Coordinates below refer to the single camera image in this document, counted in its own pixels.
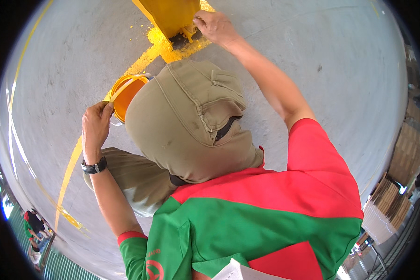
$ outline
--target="yellow line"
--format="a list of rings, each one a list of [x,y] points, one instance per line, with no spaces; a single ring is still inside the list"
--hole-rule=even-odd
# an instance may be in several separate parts
[[[28,47],[28,43],[31,40],[31,37],[33,36],[34,31],[36,30],[36,27],[39,25],[39,22],[41,21],[43,15],[48,10],[48,8],[51,6],[52,3],[53,3],[53,0],[50,0],[50,2],[48,2],[48,4],[46,5],[45,9],[42,11],[42,14],[39,15],[38,20],[36,21],[36,23],[33,26],[33,29],[31,30],[31,32],[28,35],[28,38],[27,38],[27,40],[25,42],[25,46],[23,47],[23,50],[22,50],[22,54],[20,54],[19,63],[17,64],[16,76],[14,77],[14,82],[12,83],[11,98],[9,100],[9,111],[12,110],[12,101],[14,100],[14,91],[16,90],[16,82],[17,82],[17,77],[19,75],[20,66],[22,64],[23,55],[26,52],[26,48]]]
[[[200,0],[201,8],[203,10],[214,12],[213,9],[207,1]],[[151,30],[148,31],[147,37],[149,41],[153,44],[150,48],[146,50],[131,67],[128,68],[124,72],[123,75],[128,74],[139,74],[141,73],[146,67],[148,67],[151,62],[154,61],[158,56],[161,56],[166,63],[171,63],[176,60],[184,59],[189,57],[191,54],[196,53],[203,48],[210,45],[210,41],[206,38],[202,37],[199,40],[193,41],[191,44],[187,45],[185,48],[181,50],[173,50],[171,43],[169,40],[163,35],[163,33],[157,28],[153,27]],[[104,101],[108,101],[111,99],[111,90],[109,90],[104,97]],[[59,198],[58,198],[58,206],[56,207],[56,219],[55,219],[55,231],[58,229],[59,223],[59,215],[62,210],[62,201],[65,196],[65,192],[67,190],[68,182],[70,181],[70,177],[72,176],[73,169],[76,165],[76,162],[81,155],[81,137],[79,137],[78,142],[76,143],[75,148],[73,149],[72,155],[70,160],[68,161],[67,169],[65,170],[64,179],[62,180],[61,190],[59,191]]]
[[[378,14],[378,11],[375,8],[375,5],[372,2],[370,2],[370,4],[372,5],[372,8],[374,9],[375,14],[377,14],[377,18],[379,18],[379,14]]]
[[[60,214],[60,209],[62,207],[62,200],[64,200],[65,190],[67,189],[68,181],[70,181],[73,168],[75,167],[75,164],[78,161],[78,158],[81,155],[81,152],[82,152],[82,142],[81,142],[81,137],[79,137],[78,142],[76,143],[76,146],[73,149],[73,153],[72,153],[72,156],[70,157],[70,161],[68,162],[67,170],[65,171],[65,174],[64,174],[64,180],[62,181],[61,191],[59,192],[58,204],[56,207],[55,231],[58,230],[59,214]]]

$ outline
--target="shirt logo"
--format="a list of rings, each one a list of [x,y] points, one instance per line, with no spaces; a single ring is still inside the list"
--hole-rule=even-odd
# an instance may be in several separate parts
[[[147,280],[163,280],[163,267],[157,261],[147,260],[146,272],[149,276]]]

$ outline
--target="stacked cardboard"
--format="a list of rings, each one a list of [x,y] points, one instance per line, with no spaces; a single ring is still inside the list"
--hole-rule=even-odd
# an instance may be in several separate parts
[[[420,170],[420,133],[403,123],[388,174],[403,186],[412,183]]]
[[[405,118],[412,118],[416,122],[420,123],[420,108],[415,105],[414,99],[409,98],[408,108],[406,109]]]
[[[399,194],[399,187],[384,173],[364,206],[362,227],[375,240],[375,243],[381,244],[397,232],[410,206],[407,196]]]

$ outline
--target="left arm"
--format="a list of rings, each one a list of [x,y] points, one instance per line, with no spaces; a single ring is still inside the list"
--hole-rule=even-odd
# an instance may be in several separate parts
[[[101,147],[109,135],[109,118],[113,103],[100,102],[85,111],[82,117],[82,151],[87,165],[94,165],[101,157]],[[108,169],[90,175],[98,206],[116,237],[122,233],[143,231],[134,211]]]

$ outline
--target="hand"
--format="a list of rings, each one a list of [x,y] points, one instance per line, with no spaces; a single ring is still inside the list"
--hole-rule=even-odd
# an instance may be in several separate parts
[[[226,48],[230,43],[242,39],[230,20],[221,12],[198,11],[193,22],[211,42]]]
[[[87,165],[94,165],[101,159],[101,147],[109,135],[109,119],[114,103],[101,101],[87,108],[82,116],[82,152]]]

